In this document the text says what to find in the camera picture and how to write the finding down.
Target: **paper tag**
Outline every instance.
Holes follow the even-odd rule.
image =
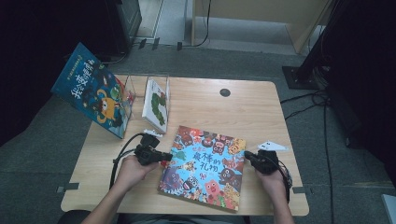
[[[264,142],[260,145],[257,146],[258,149],[263,149],[267,151],[287,151],[289,150],[288,147],[281,146],[280,144],[274,143],[274,142]]]

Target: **wooden desk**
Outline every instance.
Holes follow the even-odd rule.
[[[92,210],[108,192],[112,160],[123,144],[134,134],[152,128],[141,119],[146,77],[132,77],[136,90],[134,119],[130,121],[126,138],[120,140],[96,123],[88,132],[70,183],[79,183],[78,190],[68,190],[62,209]],[[231,91],[229,97],[219,94],[221,89]],[[278,157],[290,169],[293,186],[303,185],[294,158],[288,129],[272,82],[225,79],[170,77],[171,106],[167,134],[161,138],[157,149],[169,152],[178,125],[223,133],[247,140],[247,150],[257,152],[257,145],[267,140],[289,147],[278,152]],[[135,147],[140,138],[131,144]],[[223,210],[184,202],[157,191],[163,168],[157,169],[141,181],[124,198],[121,213],[151,214],[207,214],[232,215]],[[290,192],[290,209],[294,216],[305,216],[309,208],[305,194]],[[273,209],[262,189],[254,169],[245,163],[241,201],[237,215],[272,215]]]
[[[216,0],[211,3],[210,18],[286,23],[294,49],[301,53],[321,20],[329,17],[331,3],[332,0]],[[208,5],[209,0],[193,0],[192,45],[195,17],[207,17]]]

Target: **book cover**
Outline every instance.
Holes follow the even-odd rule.
[[[83,44],[78,43],[51,92],[123,138],[132,113],[134,92],[126,89]]]
[[[159,192],[237,211],[246,141],[179,126]]]
[[[154,78],[148,77],[142,118],[147,120],[158,133],[166,133],[168,125],[167,93],[168,91],[164,91]]]

